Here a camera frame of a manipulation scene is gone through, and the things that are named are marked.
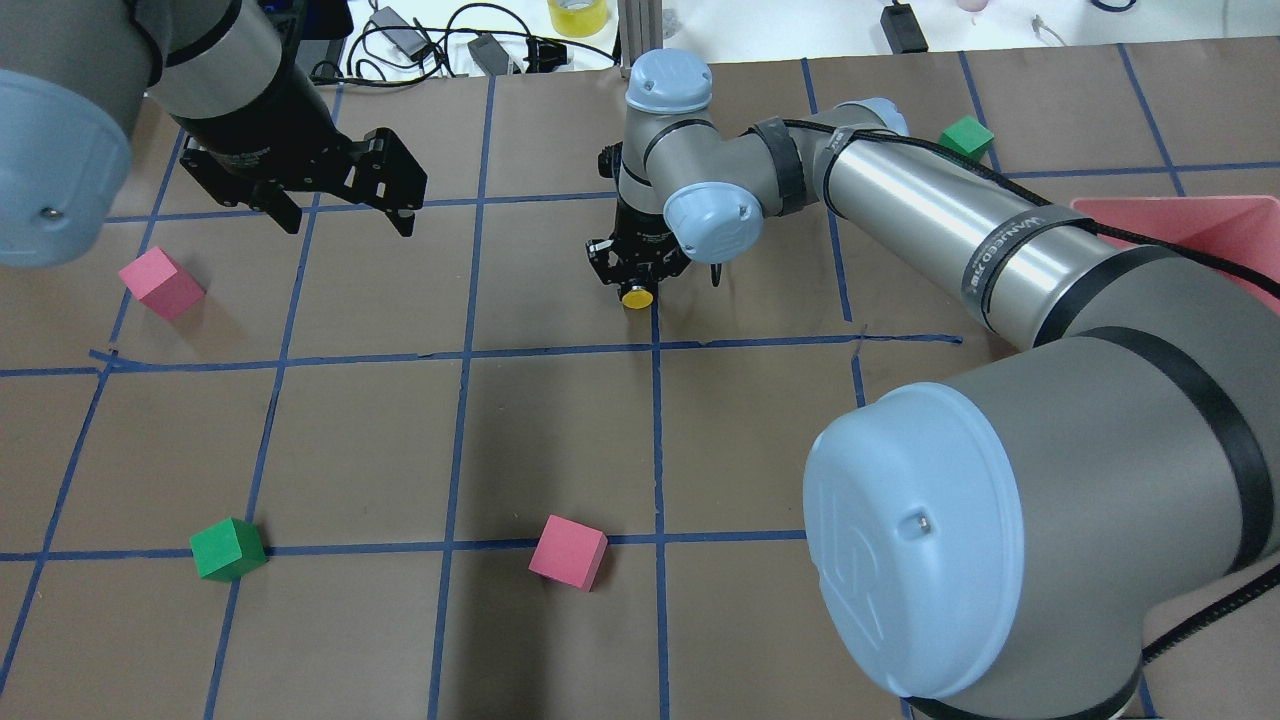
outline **grid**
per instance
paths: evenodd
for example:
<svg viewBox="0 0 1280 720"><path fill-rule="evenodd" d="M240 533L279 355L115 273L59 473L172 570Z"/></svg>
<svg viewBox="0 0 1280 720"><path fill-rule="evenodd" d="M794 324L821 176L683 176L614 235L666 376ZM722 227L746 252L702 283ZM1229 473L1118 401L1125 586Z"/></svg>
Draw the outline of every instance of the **grid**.
<svg viewBox="0 0 1280 720"><path fill-rule="evenodd" d="M1134 64L1130 58L1129 50L1124 45L1119 45L1114 47L1114 53L1116 53L1117 60L1124 67L1125 74L1130 82L1130 90L1140 105L1152 140L1156 143L1160 156L1162 159L1162 164L1126 167L1126 168L1024 170L1024 172L1007 173L1009 177L1016 179L1037 179L1037 178L1062 178L1062 177L1164 174L1170 178L1178 195L1187 195L1181 179L1188 174L1222 172L1222 170L1280 169L1280 160L1275 159L1265 159L1265 160L1245 161L1245 163L1231 161L1231 163L1215 163L1215 164L1176 164L1161 135L1161 128L1148 102L1147 95L1143 91L1143 86L1139 83L1139 76L1134 69ZM979 96L978 82L975 81L975 72L970 67L970 56L966 55L965 53L960 53L957 54L957 58L960 68L964 73L966 90L972 100L973 113L979 119L979 122L987 124L988 114L983 106L983 100ZM818 100L815 94L812 63L809 60L801 60L800 69L809 109L810 111L817 111ZM18 612L12 638L5 651L4 664L3 666L0 666L0 693L3 693L4 691L15 656L18 655L23 638L23 630L28 619L28 612L31 611L32 601L36 597L40 588L41 575L44 574L45 569L50 562L115 561L115 560L129 560L129 559L186 559L191 556L191 551L187 548L164 548L164 547L132 548L132 550L97 550L97 551L52 550L54 538L58 532L64 505L67 502L68 495L73 489L74 478L77 473L77 464L81 457L81 451L84 447L86 438L91 430L91 427L93 425L95 414L97 411L100 400L102 398L104 391L106 389L108 383L113 377L128 375L128 374L145 374L145 373L219 373L219 372L255 370L255 369L274 370L274 382L270 392L270 402L265 414L261 442L259 445L257 456L253 464L252 482L250 484L248 497L244 506L244 518L246 520L252 523L257 509L257 500L261 489L262 474L271 443L276 406L289 369L302 368L302 366L372 364L372 363L431 363L431 361L460 363L461 374L458 382L458 401L457 401L457 413L454 419L454 434L453 434L453 448L452 448L452 469L449 473L448 503L447 503L445 530L443 541L353 543L353 544L276 544L270 547L268 551L270 556L280 556L280 557L371 555L371 553L439 553L442 559L442 569L439 575L439 592L438 592L438 607L435 618L433 656L431 656L430 688L428 696L429 706L426 708L426 716L434 719L440 716L442 667L444 665L445 637L448 633L449 587L451 587L451 575L452 575L454 553L531 548L536 543L536 541L532 538L511 538L511 539L456 538L460 479L461 479L461 466L463 461L463 436L465 436L466 418L467 418L467 402L468 402L472 360L504 359L504 357L567 356L567 355L600 355L600 354L646 354L649 355L652 363L650 365L652 411L653 411L652 451L653 451L653 488L654 488L653 495L654 495L654 507L655 507L653 532L639 533L639 534L637 533L614 534L609 536L609 542L616 546L646 546L646 547L652 546L654 548L654 561L655 561L654 571L657 578L655 635L658 643L658 653L657 653L658 698L659 698L658 712L659 717L662 717L663 720L667 720L672 716L671 676L669 676L671 670L668 660L669 639L668 639L668 626L667 626L668 625L668 592L667 592L668 546L684 544L684 543L744 543L744 542L758 543L758 542L774 542L774 541L800 541L804 539L805 536L804 530L797 528L771 529L771 530L733 530L733 532L668 532L667 530L666 498L664 498L664 486L663 486L663 450L664 450L663 357L664 355L668 355L672 351L690 351L690 350L701 351L708 348L787 347L787 346L814 346L814 345L851 346L855 347L855 351L850 360L850 378L851 378L850 389L854 393L856 405L863 406L868 401L867 383L864 382L864 374L863 374L863 361L859 356L860 350L863 347L863 342L961 345L965 341L965 338L960 334L952 334L946 332L906 333L906 334L869 333L864 328L861 332L837 333L837 334L714 340L705 342L686 341L686 340L671 341L671 340L663 340L662 337L659 313L658 313L658 306L655 305L650 310L649 315L650 338L649 342L646 343L580 345L580 346L561 346L561 347L502 348L502 350L475 348L474 338L475 338L475 324L476 324L476 300L477 300L477 287L481 272L480 268L481 245L483 245L481 238L484 232L486 206L503 205L503 204L552 202L552 201L564 201L564 200L604 200L614 197L614 193L612 192L571 192L571 193L547 193L547 195L515 195L515 196L497 196L497 197L488 196L486 184L490 169L489 168L490 141L494 124L495 91L497 91L497 82L494 81L494 78L489 78L486 86L486 97L485 97L480 173L475 196L465 199L429 200L425 204L426 208L465 206L475 209L475 225L474 225L471 265L470 265L471 274L468 278L470 290L466 305L466 325L465 325L466 329L461 351L442 351L430 354L338 355L338 356L305 356L305 357L291 356L289 347L293 334L293 325L306 278L307 260L311 252L311 245L317 217L325 213L369 211L365 208L353 208L344 205L334 205L334 206L321 205L320 204L321 197L317 193L312 197L311 205L303 210L306 215L306 227L302 238L301 254L297 263L297 273L293 279L292 293L288 305L288 314L284 322L284 332L280 341L279 354L274 360L154 364L154 363L143 363L123 357L116 350L110 350L106 352L92 350L90 351L90 357L96 364L86 364L81 366L65 366L65 368L0 369L0 378L92 375L96 377L97 379L95 392L90 401L87 413L84 414L84 419L79 428L79 433L76 437L70 457L67 462L65 474L63 475L61 484L58 489L56 501L54 503L52 514L49 519L47 528L44 534L44 542L41 548L35 552L32 551L0 552L0 562L33 564L31 578L26 588L26 594L23 597L22 607ZM335 94L333 102L333 117L335 122L342 110L342 104L343 104L343 92L339 90ZM998 147L1000 146L998 137L996 142ZM141 245L137 249L137 255L141 255L148 247L154 231L161 223L173 220L195 220L195 219L215 219L215 218L220 219L220 218L237 218L237 217L253 215L253 213L234 211L234 210L218 211L218 213L163 214L160 211L161 205L165 199L166 188L169 187L169 181L173 177L174 167L177 164L182 143L183 143L183 136L182 133L179 133L173 143L168 165L165 167L164 176L160 182L159 192L156 193L151 213L148 215L116 217L108 220L109 224L145 223L145 231L142 234ZM995 169L997 170L1001 169L1001 161L995 149L989 154L989 163ZM841 314L846 323L854 323L855 315L852 313L850 302L849 281L845 273L844 252L841 247L841 225L837 223L836 217L831 213L827 213L827 227L832 247L836 287L838 288L838 302ZM129 313L131 307L133 309L134 313L141 311L136 307L134 304L129 302L129 295L125 292L120 300L113 331L110 334L110 341L113 345L120 337L125 315L127 313ZM232 583L227 597L225 612L221 623L221 632L216 646L216 656L214 660L212 675L209 680L207 700L204 710L204 717L206 720L211 720L214 717L214 712L216 708L219 689L221 684L221 675L224 669L224 660L227 657L228 642L230 638L232 626L237 619L239 588L241 583L238 580ZM1143 682L1140 687L1140 697L1146 712L1149 715L1155 715L1155 705L1152 702L1151 693L1147 689L1146 682ZM902 703L901 711L905 717L909 719L911 717L911 711L905 703Z"/></svg>

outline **metal post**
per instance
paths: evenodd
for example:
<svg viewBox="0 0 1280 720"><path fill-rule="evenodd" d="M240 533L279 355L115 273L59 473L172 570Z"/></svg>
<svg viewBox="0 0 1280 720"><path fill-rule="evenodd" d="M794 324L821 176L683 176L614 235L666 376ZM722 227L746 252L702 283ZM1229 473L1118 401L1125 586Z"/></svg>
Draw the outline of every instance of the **metal post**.
<svg viewBox="0 0 1280 720"><path fill-rule="evenodd" d="M636 58L662 47L662 0L618 0L618 36L622 77L628 78Z"/></svg>

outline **green cube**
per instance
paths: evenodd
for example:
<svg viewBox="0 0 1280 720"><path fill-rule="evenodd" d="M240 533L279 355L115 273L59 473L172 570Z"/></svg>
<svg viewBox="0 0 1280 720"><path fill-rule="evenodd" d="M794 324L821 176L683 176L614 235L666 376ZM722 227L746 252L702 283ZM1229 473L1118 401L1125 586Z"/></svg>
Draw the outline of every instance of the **green cube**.
<svg viewBox="0 0 1280 720"><path fill-rule="evenodd" d="M257 528L236 518L191 536L191 555L201 578L220 583L229 583L266 562Z"/></svg>
<svg viewBox="0 0 1280 720"><path fill-rule="evenodd" d="M965 158L977 163L995 142L996 136L982 126L977 119L965 115L951 127L942 131L938 145L955 150Z"/></svg>

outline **pink cube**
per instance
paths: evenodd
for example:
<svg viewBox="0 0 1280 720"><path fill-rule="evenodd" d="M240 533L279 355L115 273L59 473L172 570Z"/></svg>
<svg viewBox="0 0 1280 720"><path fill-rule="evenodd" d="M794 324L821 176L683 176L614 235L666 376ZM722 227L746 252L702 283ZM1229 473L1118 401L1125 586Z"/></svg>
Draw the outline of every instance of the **pink cube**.
<svg viewBox="0 0 1280 720"><path fill-rule="evenodd" d="M600 530L552 515L543 528L543 537L538 538L538 548L534 550L529 569L544 578L590 592L607 544L609 538Z"/></svg>
<svg viewBox="0 0 1280 720"><path fill-rule="evenodd" d="M183 314L205 296L196 278L159 247L143 252L119 275L134 297L165 320Z"/></svg>

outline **light blue joint cap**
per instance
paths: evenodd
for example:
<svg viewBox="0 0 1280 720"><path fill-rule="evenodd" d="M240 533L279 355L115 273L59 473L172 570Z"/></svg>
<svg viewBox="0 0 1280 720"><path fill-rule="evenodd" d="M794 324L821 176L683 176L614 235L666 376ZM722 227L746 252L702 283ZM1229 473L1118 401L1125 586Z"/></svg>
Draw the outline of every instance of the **light blue joint cap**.
<svg viewBox="0 0 1280 720"><path fill-rule="evenodd" d="M959 391L901 387L827 427L804 474L809 555L841 639L899 697L945 698L1000 655L1021 594L1021 502Z"/></svg>
<svg viewBox="0 0 1280 720"><path fill-rule="evenodd" d="M682 187L662 208L667 227L690 260L727 263L750 250L764 229L760 201L727 182Z"/></svg>
<svg viewBox="0 0 1280 720"><path fill-rule="evenodd" d="M129 174L129 140L83 96L13 70L0 108L0 265L79 258Z"/></svg>
<svg viewBox="0 0 1280 720"><path fill-rule="evenodd" d="M867 100L854 100L841 102L841 105L860 105L867 108L881 119L881 123L897 135L911 135L906 129L906 118L899 111L897 105L887 97L868 97Z"/></svg>
<svg viewBox="0 0 1280 720"><path fill-rule="evenodd" d="M627 105L654 115L696 113L712 102L712 69L687 50L659 47L636 59Z"/></svg>

